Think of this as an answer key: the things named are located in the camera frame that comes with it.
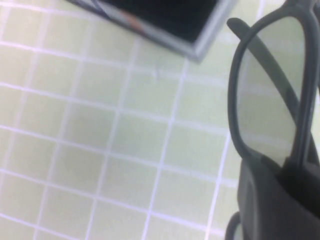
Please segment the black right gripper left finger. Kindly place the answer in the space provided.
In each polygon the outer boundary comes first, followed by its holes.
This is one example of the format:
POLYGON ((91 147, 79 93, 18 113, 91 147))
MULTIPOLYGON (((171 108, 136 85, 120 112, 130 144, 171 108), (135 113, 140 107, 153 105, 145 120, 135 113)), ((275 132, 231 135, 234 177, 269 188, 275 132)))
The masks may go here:
POLYGON ((281 169, 268 161, 244 159, 237 193, 235 226, 241 240, 318 240, 320 216, 282 187, 281 169))

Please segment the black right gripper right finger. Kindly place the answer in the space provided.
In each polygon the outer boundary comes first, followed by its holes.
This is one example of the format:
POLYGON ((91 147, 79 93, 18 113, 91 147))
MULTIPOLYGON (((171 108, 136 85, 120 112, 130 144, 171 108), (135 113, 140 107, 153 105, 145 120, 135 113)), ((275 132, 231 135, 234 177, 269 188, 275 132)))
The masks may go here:
POLYGON ((320 160, 313 137, 302 166, 296 169, 294 158, 287 157, 277 179, 289 195, 315 216, 320 216, 320 160))

